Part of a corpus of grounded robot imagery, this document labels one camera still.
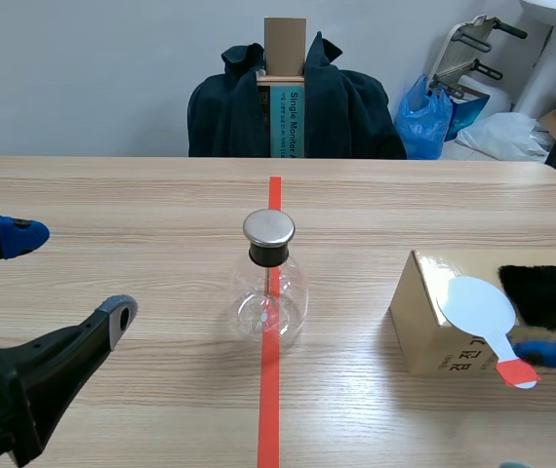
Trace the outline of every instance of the white wall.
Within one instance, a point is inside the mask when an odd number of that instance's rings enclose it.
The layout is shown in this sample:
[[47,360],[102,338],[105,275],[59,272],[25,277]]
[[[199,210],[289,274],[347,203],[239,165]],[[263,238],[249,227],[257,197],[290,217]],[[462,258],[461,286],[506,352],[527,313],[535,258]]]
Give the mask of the white wall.
[[[0,0],[0,154],[186,155],[191,92],[225,49],[262,43],[264,16],[307,17],[309,42],[323,31],[394,113],[449,29],[485,10],[521,19],[516,0]],[[500,62],[531,67],[517,47]]]

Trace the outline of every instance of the table surface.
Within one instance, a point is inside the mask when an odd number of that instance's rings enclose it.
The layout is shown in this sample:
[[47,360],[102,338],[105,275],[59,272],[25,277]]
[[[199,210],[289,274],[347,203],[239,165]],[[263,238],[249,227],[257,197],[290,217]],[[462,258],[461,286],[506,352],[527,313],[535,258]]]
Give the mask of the table surface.
[[0,261],[0,345],[78,324],[115,293],[139,302],[32,466],[256,466],[260,352],[233,334],[224,291],[270,176],[310,287],[281,359],[282,466],[556,467],[556,375],[532,391],[411,377],[387,312],[410,249],[556,248],[552,169],[0,157],[0,215],[53,233]]

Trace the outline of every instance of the red tip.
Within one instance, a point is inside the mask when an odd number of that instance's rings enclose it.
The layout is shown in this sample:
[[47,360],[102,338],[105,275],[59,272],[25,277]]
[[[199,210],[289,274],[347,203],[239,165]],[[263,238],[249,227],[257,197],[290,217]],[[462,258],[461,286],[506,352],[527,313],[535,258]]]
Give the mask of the red tip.
[[497,363],[496,369],[509,386],[540,381],[540,377],[534,368],[522,359]]

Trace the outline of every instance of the black coat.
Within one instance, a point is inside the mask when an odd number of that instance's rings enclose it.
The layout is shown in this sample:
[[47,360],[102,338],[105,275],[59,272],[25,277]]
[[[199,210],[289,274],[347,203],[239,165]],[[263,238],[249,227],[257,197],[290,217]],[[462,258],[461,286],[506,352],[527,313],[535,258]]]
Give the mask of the black coat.
[[[305,157],[406,159],[382,84],[331,65],[340,55],[317,34],[304,67]],[[225,73],[208,78],[189,102],[189,156],[268,157],[257,89],[263,48],[233,47],[221,58]]]

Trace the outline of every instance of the metal lid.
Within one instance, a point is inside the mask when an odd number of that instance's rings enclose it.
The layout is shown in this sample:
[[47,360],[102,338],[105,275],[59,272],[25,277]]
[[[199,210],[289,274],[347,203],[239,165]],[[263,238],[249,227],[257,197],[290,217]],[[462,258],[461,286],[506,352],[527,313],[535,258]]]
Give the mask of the metal lid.
[[258,210],[246,217],[243,233],[255,246],[277,248],[285,246],[296,234],[296,225],[278,210]]

